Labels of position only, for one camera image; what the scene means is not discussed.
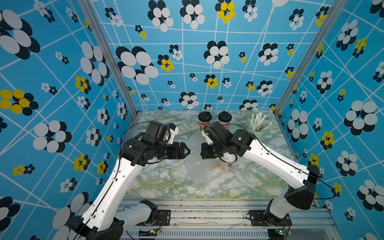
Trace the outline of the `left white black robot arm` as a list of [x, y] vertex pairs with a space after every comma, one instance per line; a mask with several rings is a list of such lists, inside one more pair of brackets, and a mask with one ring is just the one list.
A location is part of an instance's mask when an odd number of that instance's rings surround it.
[[118, 240], [124, 229], [139, 223], [156, 220], [157, 206], [142, 200], [135, 207], [122, 211], [116, 217], [118, 207], [136, 176], [146, 165], [162, 160], [182, 160], [190, 154], [185, 143], [175, 142], [178, 127], [149, 121], [145, 132], [124, 142], [113, 172], [93, 204], [80, 216], [69, 222], [70, 240], [83, 237], [86, 240]]

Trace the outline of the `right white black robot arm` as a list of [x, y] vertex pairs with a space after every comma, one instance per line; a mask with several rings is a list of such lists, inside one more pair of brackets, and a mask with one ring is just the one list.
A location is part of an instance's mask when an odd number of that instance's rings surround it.
[[288, 184], [286, 192], [270, 200], [262, 214], [262, 221], [270, 226], [277, 226], [279, 223], [291, 226], [291, 211], [310, 209], [319, 177], [316, 168], [306, 167], [284, 157], [245, 130], [238, 129], [232, 134], [227, 129], [216, 131], [205, 128], [202, 136], [206, 139], [201, 147], [203, 159], [244, 157], [265, 167]]

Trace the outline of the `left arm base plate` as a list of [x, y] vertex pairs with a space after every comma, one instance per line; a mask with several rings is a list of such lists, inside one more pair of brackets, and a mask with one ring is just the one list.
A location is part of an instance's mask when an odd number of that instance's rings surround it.
[[171, 220], [170, 210], [156, 210], [150, 213], [145, 222], [136, 224], [136, 226], [169, 226]]

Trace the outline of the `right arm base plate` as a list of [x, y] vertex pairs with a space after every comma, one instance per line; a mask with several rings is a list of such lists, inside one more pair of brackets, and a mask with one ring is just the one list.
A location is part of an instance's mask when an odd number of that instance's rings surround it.
[[293, 225], [289, 214], [279, 219], [272, 214], [265, 214], [263, 210], [250, 210], [246, 214], [246, 218], [254, 227], [291, 227]]

